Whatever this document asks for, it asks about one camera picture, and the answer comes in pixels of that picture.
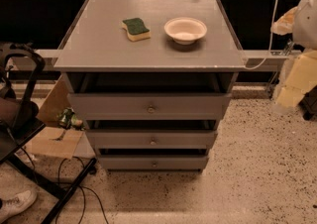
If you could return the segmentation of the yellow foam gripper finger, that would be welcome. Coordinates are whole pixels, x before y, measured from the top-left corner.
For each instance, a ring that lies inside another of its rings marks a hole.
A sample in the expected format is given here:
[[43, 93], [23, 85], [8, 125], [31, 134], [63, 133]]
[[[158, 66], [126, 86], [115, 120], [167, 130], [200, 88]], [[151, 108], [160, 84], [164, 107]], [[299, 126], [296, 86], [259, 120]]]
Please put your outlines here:
[[275, 94], [275, 103], [283, 108], [293, 108], [316, 86], [317, 51], [310, 51], [292, 60], [292, 66]]

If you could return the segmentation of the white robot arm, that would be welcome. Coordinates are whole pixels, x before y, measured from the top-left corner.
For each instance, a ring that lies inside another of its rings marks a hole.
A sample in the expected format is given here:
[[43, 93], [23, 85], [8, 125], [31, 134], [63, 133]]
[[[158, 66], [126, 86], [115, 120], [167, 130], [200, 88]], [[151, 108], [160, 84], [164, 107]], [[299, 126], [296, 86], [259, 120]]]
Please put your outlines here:
[[290, 71], [274, 94], [278, 106], [295, 107], [317, 86], [317, 0], [301, 0], [270, 29], [282, 36], [292, 34], [293, 41], [306, 49], [292, 61]]

